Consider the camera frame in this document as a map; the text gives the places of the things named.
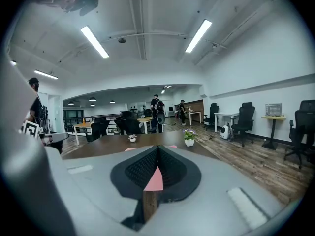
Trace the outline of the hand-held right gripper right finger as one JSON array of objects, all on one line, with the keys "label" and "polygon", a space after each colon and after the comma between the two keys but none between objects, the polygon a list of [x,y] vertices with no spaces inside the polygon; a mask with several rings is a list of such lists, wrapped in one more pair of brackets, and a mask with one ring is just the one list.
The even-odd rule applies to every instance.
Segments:
[{"label": "hand-held right gripper right finger", "polygon": [[[161,204],[145,224],[148,236],[272,236],[287,220],[287,209],[266,189],[227,163],[190,151],[171,151],[195,163],[201,171],[199,186],[179,202]],[[252,206],[242,215],[228,191],[241,188],[267,216],[265,224],[252,230]]]}]

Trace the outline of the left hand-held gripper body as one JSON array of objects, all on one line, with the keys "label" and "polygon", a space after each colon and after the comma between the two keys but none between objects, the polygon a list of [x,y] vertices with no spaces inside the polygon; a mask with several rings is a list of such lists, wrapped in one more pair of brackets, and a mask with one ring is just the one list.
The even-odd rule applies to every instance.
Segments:
[{"label": "left hand-held gripper body", "polygon": [[46,134],[44,129],[34,122],[28,120],[24,121],[19,133],[32,136],[34,138],[40,139],[41,142],[47,146],[53,142],[52,136],[50,133]]}]

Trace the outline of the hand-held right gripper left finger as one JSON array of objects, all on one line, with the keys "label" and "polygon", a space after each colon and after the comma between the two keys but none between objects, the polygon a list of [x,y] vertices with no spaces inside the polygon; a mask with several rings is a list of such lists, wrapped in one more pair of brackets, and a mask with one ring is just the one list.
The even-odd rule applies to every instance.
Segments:
[{"label": "hand-held right gripper left finger", "polygon": [[156,146],[64,163],[79,188],[101,211],[121,223],[148,220],[143,192],[158,165]]}]

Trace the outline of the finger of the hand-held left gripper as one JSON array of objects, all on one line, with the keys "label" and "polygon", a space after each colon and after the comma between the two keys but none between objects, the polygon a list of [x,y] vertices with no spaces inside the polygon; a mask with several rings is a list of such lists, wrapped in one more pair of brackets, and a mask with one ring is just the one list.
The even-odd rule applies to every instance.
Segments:
[{"label": "finger of the hand-held left gripper", "polygon": [[59,142],[62,142],[68,138],[69,138],[69,134],[67,132],[50,134],[50,142],[51,143],[59,143]]}]

